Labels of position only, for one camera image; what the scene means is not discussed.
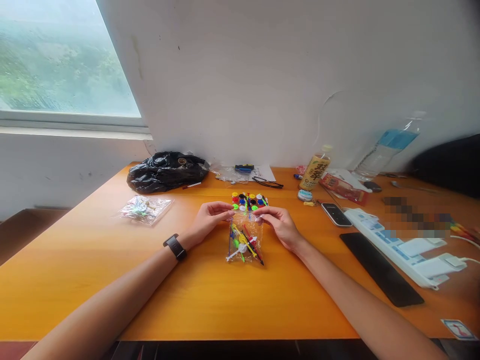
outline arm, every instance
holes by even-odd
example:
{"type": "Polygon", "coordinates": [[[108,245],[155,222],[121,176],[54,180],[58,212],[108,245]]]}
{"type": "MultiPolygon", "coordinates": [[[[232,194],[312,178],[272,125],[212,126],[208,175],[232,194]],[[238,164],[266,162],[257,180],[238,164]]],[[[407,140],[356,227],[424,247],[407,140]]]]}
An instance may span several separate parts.
{"type": "Polygon", "coordinates": [[[287,210],[265,206],[254,213],[264,214],[281,243],[300,258],[379,359],[447,359],[418,329],[302,237],[287,210]]]}
{"type": "MultiPolygon", "coordinates": [[[[185,250],[201,243],[216,224],[232,217],[225,202],[204,203],[178,242],[185,250]]],[[[50,331],[23,360],[98,359],[132,321],[177,264],[164,247],[93,295],[50,331]]]]}

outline watch strap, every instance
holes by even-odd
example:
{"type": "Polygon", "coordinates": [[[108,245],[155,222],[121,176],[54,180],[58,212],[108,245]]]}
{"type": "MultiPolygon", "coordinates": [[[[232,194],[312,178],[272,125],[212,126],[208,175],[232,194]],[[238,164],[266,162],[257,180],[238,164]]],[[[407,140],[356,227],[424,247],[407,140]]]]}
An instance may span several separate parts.
{"type": "Polygon", "coordinates": [[[178,234],[173,234],[167,240],[163,242],[163,246],[170,247],[171,251],[175,255],[178,261],[182,261],[187,256],[187,251],[182,247],[182,245],[177,240],[178,234]]]}

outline power strip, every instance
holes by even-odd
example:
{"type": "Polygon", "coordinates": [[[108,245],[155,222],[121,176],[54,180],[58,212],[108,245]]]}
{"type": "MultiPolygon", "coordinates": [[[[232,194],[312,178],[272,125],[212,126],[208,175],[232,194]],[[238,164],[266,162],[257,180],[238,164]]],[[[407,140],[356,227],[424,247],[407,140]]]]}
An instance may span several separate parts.
{"type": "Polygon", "coordinates": [[[399,249],[404,241],[395,237],[395,231],[385,230],[378,219],[373,218],[360,208],[345,211],[351,223],[387,258],[407,274],[418,286],[438,290],[439,285],[449,279],[447,275],[427,278],[419,273],[413,265],[424,262],[421,255],[409,256],[399,249]]]}

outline window sill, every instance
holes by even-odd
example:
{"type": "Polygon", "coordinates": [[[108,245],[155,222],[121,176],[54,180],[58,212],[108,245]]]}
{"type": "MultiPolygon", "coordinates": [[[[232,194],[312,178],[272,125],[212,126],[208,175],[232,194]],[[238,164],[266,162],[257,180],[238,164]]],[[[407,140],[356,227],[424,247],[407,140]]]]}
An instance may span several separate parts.
{"type": "Polygon", "coordinates": [[[38,127],[15,127],[15,126],[0,126],[0,134],[42,135],[42,136],[96,138],[96,139],[152,140],[152,135],[149,133],[56,129],[56,128],[38,128],[38,127]]]}

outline white wall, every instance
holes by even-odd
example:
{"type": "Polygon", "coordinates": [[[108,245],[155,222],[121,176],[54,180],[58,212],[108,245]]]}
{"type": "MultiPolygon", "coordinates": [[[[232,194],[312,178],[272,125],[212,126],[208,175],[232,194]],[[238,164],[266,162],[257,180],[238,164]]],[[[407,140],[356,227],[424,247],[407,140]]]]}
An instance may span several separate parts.
{"type": "Polygon", "coordinates": [[[142,140],[13,134],[0,134],[0,154],[0,221],[35,205],[72,208],[150,156],[142,140]]]}
{"type": "Polygon", "coordinates": [[[351,167],[395,117],[425,110],[434,120],[397,170],[480,132],[479,18],[466,0],[98,4],[159,150],[294,166],[329,143],[334,165],[351,167]]]}

